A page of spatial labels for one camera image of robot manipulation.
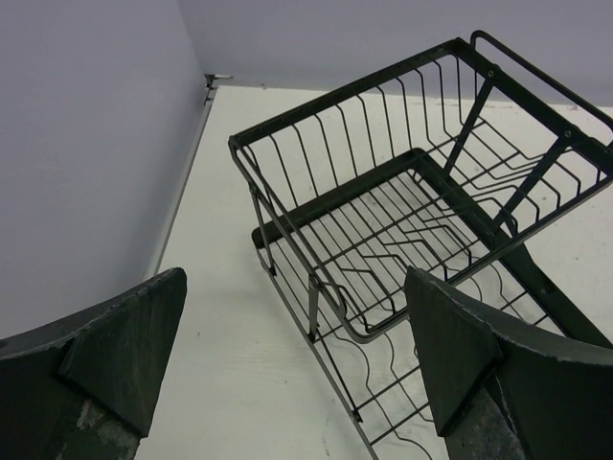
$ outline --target dish rack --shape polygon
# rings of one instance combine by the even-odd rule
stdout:
[[[446,457],[403,294],[409,266],[613,348],[524,244],[610,185],[612,132],[595,106],[478,31],[230,138],[261,263],[373,458]]]

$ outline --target wire basket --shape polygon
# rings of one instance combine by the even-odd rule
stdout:
[[[576,119],[477,52],[481,38]],[[446,457],[407,315],[408,266],[611,348],[523,243],[610,184],[612,127],[477,32],[231,137],[261,262],[373,457]]]

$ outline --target rack leg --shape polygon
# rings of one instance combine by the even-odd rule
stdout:
[[[494,85],[493,71],[491,71],[488,77],[486,78],[486,80],[484,81],[483,85],[481,86],[481,89],[479,90],[479,94],[477,94],[477,97],[475,98],[475,103],[472,105],[470,112],[468,112],[468,116],[466,117],[466,121],[464,123],[464,126],[462,127],[462,131],[460,131],[460,134],[458,135],[458,138],[456,139],[456,143],[453,146],[451,153],[449,154],[449,158],[447,159],[447,162],[444,165],[443,170],[444,170],[445,175],[449,175],[449,173],[451,173],[451,169],[453,168],[453,165],[455,165],[456,161],[458,160],[458,157],[460,156],[460,152],[464,148],[466,140],[468,139],[468,135],[472,132],[473,128],[475,127],[475,123],[477,123],[477,117],[479,117],[479,114],[481,113],[481,109],[483,108],[483,106],[486,104],[486,101],[488,100],[488,96],[489,96],[489,93],[491,92],[491,89],[493,88],[493,85]]]
[[[264,247],[266,248],[266,255],[268,256],[269,265],[267,269],[272,276],[277,276],[277,269],[275,268],[275,261],[272,258],[272,252],[270,250],[270,243],[268,242],[268,238],[266,237],[266,234],[264,232],[264,219],[261,216],[260,201],[258,200],[260,192],[254,184],[249,185],[249,192],[251,192],[251,198],[253,199],[253,206],[256,210],[256,216],[258,217],[258,226],[261,231],[261,238],[264,241]]]
[[[321,286],[317,278],[308,275],[308,339],[315,343],[317,335],[317,311],[319,310],[319,291]]]
[[[567,138],[558,137],[552,144],[547,152],[543,155],[542,159],[538,161],[536,166],[530,171],[528,176],[520,184],[519,188],[515,191],[509,201],[500,210],[498,215],[494,218],[494,224],[500,225],[504,220],[504,216],[510,216],[512,212],[519,206],[539,180],[543,178],[545,173],[555,164],[559,156],[564,152],[569,144]]]

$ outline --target scuffed gray metal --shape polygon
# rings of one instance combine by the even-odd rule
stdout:
[[[0,459],[130,460],[187,293],[180,268],[0,342]]]
[[[528,325],[422,270],[409,269],[404,290],[452,460],[613,458],[613,351]]]

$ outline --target black metal bar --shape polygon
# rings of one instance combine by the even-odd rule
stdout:
[[[331,91],[309,103],[305,103],[299,107],[287,110],[285,113],[271,118],[264,123],[245,129],[234,136],[237,144],[240,147],[243,147],[259,141],[270,134],[274,134],[280,129],[295,125],[314,115],[315,113],[327,110],[357,94],[373,89],[378,85],[393,79],[394,77],[406,74],[407,72],[422,67],[422,65],[427,64],[428,62],[432,61],[432,59],[447,56],[451,51],[451,45],[459,39],[460,38],[455,38],[453,40],[446,41],[439,46],[430,48],[429,50],[419,53],[418,55],[409,57],[401,62],[379,70],[378,72],[374,72],[367,77]]]
[[[270,241],[264,234],[264,220],[261,216],[260,202],[258,200],[258,196],[260,192],[258,191],[258,187],[256,187],[255,184],[251,184],[249,186],[249,192],[251,193],[251,197],[253,199],[253,207],[256,210],[256,216],[258,218],[258,228],[255,229],[254,232],[260,233],[261,240],[263,242],[263,247],[266,248],[266,255],[268,256],[268,262],[270,262],[270,264],[268,265],[268,271],[270,271],[270,274],[275,276],[277,274],[277,271],[275,269],[275,262],[272,258],[272,251],[270,250]]]
[[[444,165],[445,174],[451,173],[451,169],[456,164],[456,161],[458,160],[458,157],[460,156],[460,152],[464,148],[466,140],[468,139],[468,135],[474,129],[475,123],[477,123],[477,118],[479,117],[479,114],[481,113],[483,106],[486,104],[486,101],[488,100],[489,93],[491,92],[491,89],[493,88],[493,80],[491,76],[486,78],[486,80],[484,81],[483,85],[481,86],[481,89],[479,90],[479,94],[477,95],[477,98],[475,99],[474,104],[470,108],[470,112],[468,112],[468,116],[466,117],[464,126],[462,126],[462,131],[460,131],[460,135],[458,136],[456,143],[453,146],[451,153],[449,154],[449,158],[447,158],[447,162]]]
[[[597,107],[595,107],[591,103],[587,102],[579,94],[575,93],[574,91],[570,90],[569,88],[564,86],[559,81],[557,81],[557,80],[553,79],[552,77],[550,77],[549,75],[547,75],[545,72],[540,70],[538,67],[536,67],[531,62],[529,62],[529,61],[525,60],[524,58],[522,58],[521,56],[519,56],[515,51],[513,51],[507,45],[505,45],[505,44],[501,43],[500,41],[498,41],[496,38],[494,38],[493,36],[491,36],[487,32],[475,31],[470,36],[470,46],[472,46],[472,48],[475,51],[477,49],[477,39],[478,38],[482,38],[483,40],[487,41],[490,45],[492,45],[495,48],[497,48],[498,51],[500,51],[501,53],[507,55],[509,58],[513,59],[515,62],[517,62],[519,65],[524,67],[526,70],[528,70],[530,73],[532,73],[533,75],[535,75],[539,79],[545,81],[552,88],[554,88],[555,91],[560,93],[562,96],[567,98],[569,101],[575,103],[576,105],[578,105],[579,107],[584,109],[586,112],[588,112],[590,115],[592,115],[596,119],[598,119],[601,122],[603,122],[609,129],[611,129],[613,131],[613,120],[608,115],[606,115],[604,112],[602,112],[600,109],[598,109]]]
[[[462,210],[458,213],[458,216],[489,250],[493,251],[511,242],[511,238],[499,227],[496,227],[493,219],[453,179],[443,176],[443,168],[434,160],[422,156],[418,164],[418,171],[450,208]],[[490,235],[492,233],[496,236],[495,241],[491,241]],[[517,282],[530,293],[535,302],[550,316],[565,335],[585,343],[613,349],[613,344],[608,338],[534,263],[523,244],[501,256],[499,261]]]
[[[548,128],[557,137],[572,136],[574,142],[583,145],[578,149],[585,159],[605,174],[613,173],[613,153],[606,146],[593,140],[570,123],[559,113],[537,98],[531,91],[512,79],[499,67],[485,57],[481,56],[465,41],[459,39],[453,42],[454,55],[475,69],[482,77],[487,78],[489,71],[493,71],[494,86],[509,99],[532,115],[539,123]]]
[[[566,137],[558,137],[556,139],[552,146],[549,147],[547,152],[538,161],[536,166],[531,169],[530,173],[523,180],[519,188],[515,191],[511,198],[509,198],[503,208],[498,212],[498,215],[494,218],[494,222],[496,225],[502,223],[505,219],[505,216],[510,216],[511,213],[515,210],[515,208],[519,206],[519,203],[521,203],[522,200],[526,198],[526,196],[528,196],[528,194],[538,183],[538,181],[541,180],[544,177],[545,173],[555,164],[559,156],[568,146],[568,143],[569,139]]]
[[[313,343],[317,335],[320,286],[319,281],[314,275],[308,276],[308,339]]]
[[[413,161],[421,152],[423,152],[421,149],[410,150],[368,172],[364,172],[336,189],[319,195],[311,201],[289,211],[285,216],[280,217],[279,220],[281,225],[287,233],[293,232],[290,222],[292,222],[296,228],[308,225],[327,213],[349,203],[354,198],[365,194],[372,188],[387,182],[400,173],[406,172],[411,168]],[[268,240],[268,242],[275,242],[281,237],[282,234],[279,227],[273,221],[267,222],[262,227],[262,230],[256,228],[251,233],[251,239],[258,249],[264,248],[265,240]]]
[[[260,258],[260,260],[262,260],[260,252],[258,252],[258,257]],[[317,350],[317,347],[315,347],[315,344],[313,344],[313,342],[311,342],[308,339],[308,333],[305,331],[305,328],[303,327],[303,324],[300,318],[296,314],[296,311],[292,309],[289,300],[285,296],[284,290],[281,288],[281,285],[279,284],[279,282],[274,276],[269,274],[269,277],[270,277],[270,281],[272,281],[273,286],[277,290],[277,293],[283,300],[285,307],[287,308],[287,311],[289,311],[291,318],[294,320],[294,323],[298,327],[298,330],[301,332],[302,336],[305,338],[305,342],[308,345],[308,348],[310,348],[311,352],[315,355],[315,358],[317,359],[319,366],[322,368],[322,371],[326,375],[326,378],[328,379],[329,384],[334,390],[334,393],[336,393],[336,396],[338,397],[339,401],[341,402],[341,404],[343,405],[347,413],[350,415],[350,419],[352,420],[353,426],[355,427],[358,435],[360,436],[360,438],[366,445],[367,451],[371,454],[373,459],[376,460],[378,457],[375,453],[375,450],[371,446],[371,442],[366,436],[366,433],[364,433],[364,430],[360,426],[360,422],[362,422],[362,420],[361,420],[361,417],[359,416],[359,413],[355,409],[355,402],[353,401],[352,395],[351,393],[349,393],[349,389],[345,385],[345,382],[342,379],[340,379],[340,373],[338,371],[338,368],[336,367],[336,364],[334,363],[334,360],[330,359],[330,352],[328,350],[328,347],[326,346],[326,342],[322,342],[322,345],[324,346],[324,350],[326,351],[326,354],[328,355],[328,358],[330,359],[330,362],[332,364],[332,367],[334,368],[334,371],[339,376],[340,383],[345,393],[341,391],[340,387],[338,386],[338,383],[336,382],[336,379],[334,378],[332,373],[329,371],[328,365],[324,362],[324,359],[322,358],[322,355],[319,353],[319,350]]]

